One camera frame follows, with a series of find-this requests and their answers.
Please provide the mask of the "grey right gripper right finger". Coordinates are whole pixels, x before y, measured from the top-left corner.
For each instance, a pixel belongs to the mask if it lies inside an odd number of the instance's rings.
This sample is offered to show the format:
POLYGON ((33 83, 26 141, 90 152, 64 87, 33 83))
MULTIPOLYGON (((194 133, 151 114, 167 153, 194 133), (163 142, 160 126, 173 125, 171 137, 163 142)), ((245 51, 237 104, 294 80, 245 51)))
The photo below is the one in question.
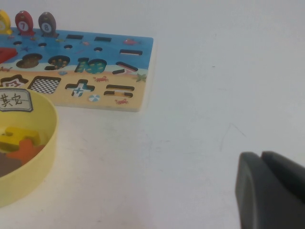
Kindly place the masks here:
POLYGON ((305 190, 305 168, 303 166, 273 151, 264 151, 261 158, 288 190, 305 190))

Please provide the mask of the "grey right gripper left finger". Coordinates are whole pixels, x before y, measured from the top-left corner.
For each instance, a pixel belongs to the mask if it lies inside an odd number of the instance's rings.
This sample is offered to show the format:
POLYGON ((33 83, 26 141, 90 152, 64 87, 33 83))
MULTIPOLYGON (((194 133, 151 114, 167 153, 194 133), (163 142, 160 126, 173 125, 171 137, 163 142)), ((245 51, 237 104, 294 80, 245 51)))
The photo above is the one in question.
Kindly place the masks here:
POLYGON ((235 196, 243 229, 305 227, 305 191, 288 190, 261 155, 240 154, 235 196))

